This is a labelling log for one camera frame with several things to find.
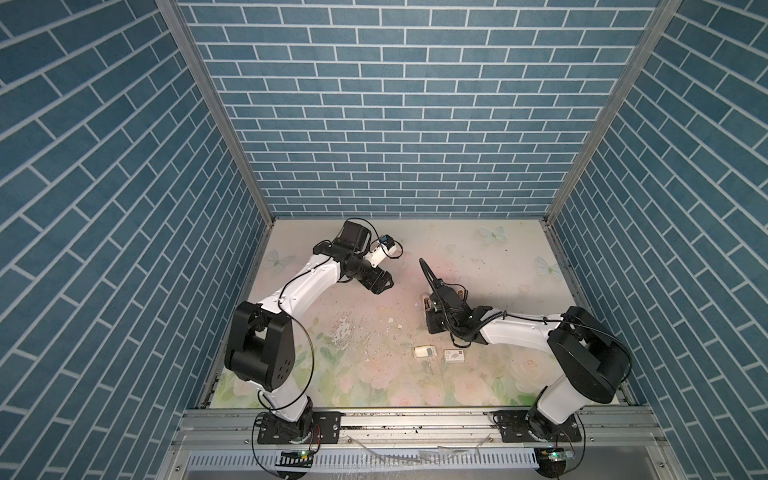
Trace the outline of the staple box sleeve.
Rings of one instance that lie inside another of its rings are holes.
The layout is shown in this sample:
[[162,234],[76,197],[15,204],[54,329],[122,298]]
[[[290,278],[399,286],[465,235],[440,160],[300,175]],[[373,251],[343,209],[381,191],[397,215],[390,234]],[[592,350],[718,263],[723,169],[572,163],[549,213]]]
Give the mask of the staple box sleeve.
[[463,363],[465,361],[465,354],[462,349],[446,349],[444,351],[444,361],[446,363]]

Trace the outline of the staple box tray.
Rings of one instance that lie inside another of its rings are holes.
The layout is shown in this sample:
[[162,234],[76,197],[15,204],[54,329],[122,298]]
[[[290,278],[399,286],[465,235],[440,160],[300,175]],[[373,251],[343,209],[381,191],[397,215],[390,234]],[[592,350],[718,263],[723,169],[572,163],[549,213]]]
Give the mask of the staple box tray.
[[413,348],[413,355],[417,359],[432,358],[437,355],[437,349],[434,345],[421,345]]

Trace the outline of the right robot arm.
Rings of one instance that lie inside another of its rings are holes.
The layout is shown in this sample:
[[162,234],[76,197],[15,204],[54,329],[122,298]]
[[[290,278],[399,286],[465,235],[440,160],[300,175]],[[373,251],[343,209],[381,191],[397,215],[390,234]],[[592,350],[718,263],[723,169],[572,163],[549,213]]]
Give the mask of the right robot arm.
[[631,372],[630,350],[581,307],[538,316],[471,307],[464,294],[441,281],[422,303],[428,331],[449,333],[458,348],[503,344],[554,356],[562,373],[526,414],[530,433],[540,439],[552,439],[573,424],[585,405],[611,403]]

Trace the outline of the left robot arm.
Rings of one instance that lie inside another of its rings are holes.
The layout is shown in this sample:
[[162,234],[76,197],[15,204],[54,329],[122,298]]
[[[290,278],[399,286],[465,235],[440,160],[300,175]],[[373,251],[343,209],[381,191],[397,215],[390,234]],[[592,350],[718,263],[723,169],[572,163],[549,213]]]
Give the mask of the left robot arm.
[[305,266],[275,293],[235,308],[225,367],[257,388],[259,401],[274,418],[291,427],[310,425],[312,406],[307,389],[291,378],[296,358],[293,328],[307,333],[300,317],[342,279],[355,280],[376,295],[390,289],[392,276],[380,264],[402,254],[401,243],[380,235],[369,221],[357,217],[345,221],[334,239],[313,247]]

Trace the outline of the right controller board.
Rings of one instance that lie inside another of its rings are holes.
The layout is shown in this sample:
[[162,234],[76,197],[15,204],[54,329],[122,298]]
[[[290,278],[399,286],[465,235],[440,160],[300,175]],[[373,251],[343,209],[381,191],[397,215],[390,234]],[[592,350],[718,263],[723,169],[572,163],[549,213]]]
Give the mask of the right controller board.
[[568,455],[563,448],[549,447],[534,450],[536,473],[546,479],[559,479],[566,471]]

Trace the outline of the controller board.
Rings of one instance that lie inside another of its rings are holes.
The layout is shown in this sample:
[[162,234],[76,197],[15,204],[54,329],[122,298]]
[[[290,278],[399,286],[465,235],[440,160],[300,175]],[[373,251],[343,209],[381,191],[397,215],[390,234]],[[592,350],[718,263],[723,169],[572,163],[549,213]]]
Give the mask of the controller board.
[[559,479],[566,471],[568,455],[563,448],[549,447],[534,450],[536,473],[546,479]]
[[281,451],[276,458],[275,473],[281,479],[301,479],[313,467],[314,456],[309,450]]

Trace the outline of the left controller board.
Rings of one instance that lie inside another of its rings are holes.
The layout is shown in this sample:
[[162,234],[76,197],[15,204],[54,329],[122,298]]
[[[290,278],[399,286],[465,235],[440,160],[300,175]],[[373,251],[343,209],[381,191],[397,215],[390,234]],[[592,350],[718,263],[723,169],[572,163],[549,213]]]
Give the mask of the left controller board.
[[276,458],[275,473],[281,479],[301,479],[313,467],[314,456],[309,450],[281,451]]

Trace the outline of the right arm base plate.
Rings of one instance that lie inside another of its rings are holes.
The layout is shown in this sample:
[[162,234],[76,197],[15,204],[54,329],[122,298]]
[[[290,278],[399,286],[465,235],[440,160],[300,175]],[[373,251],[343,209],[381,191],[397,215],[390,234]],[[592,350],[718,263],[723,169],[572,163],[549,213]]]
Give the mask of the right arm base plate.
[[490,414],[490,419],[499,430],[503,443],[576,443],[583,439],[582,429],[574,415],[562,424],[555,424],[531,408],[527,411],[498,410]]

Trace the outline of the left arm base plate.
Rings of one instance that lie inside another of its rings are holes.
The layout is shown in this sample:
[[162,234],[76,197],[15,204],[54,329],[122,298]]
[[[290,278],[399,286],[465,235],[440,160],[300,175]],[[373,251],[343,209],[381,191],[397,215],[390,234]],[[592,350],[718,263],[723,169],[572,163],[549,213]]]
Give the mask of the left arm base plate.
[[342,417],[339,411],[313,411],[311,416],[303,414],[296,422],[289,422],[273,413],[265,413],[256,427],[256,443],[305,443],[314,434],[314,442],[320,442],[321,445],[337,444]]

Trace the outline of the aluminium front rail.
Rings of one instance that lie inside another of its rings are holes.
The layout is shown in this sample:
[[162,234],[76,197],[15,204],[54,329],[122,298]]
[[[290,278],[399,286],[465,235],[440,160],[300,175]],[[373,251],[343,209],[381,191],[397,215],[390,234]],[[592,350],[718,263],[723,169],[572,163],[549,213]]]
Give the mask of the aluminium front rail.
[[314,465],[301,479],[546,479],[536,448],[567,455],[559,479],[680,479],[683,469],[647,407],[589,406],[575,415],[583,439],[503,443],[490,419],[523,407],[317,409],[343,414],[337,444],[259,445],[254,409],[189,410],[159,475],[163,479],[279,479],[281,451],[309,450]]

